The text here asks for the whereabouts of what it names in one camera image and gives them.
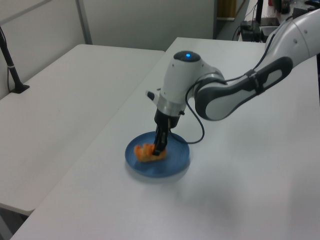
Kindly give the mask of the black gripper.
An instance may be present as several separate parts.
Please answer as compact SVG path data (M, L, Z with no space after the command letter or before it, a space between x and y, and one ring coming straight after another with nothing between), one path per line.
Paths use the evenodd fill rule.
M154 121L157 124L155 130L154 149L152 154L159 156L162 153L168 143L169 130L175 128L178 125L180 116L170 116L162 113L160 110L156 110Z

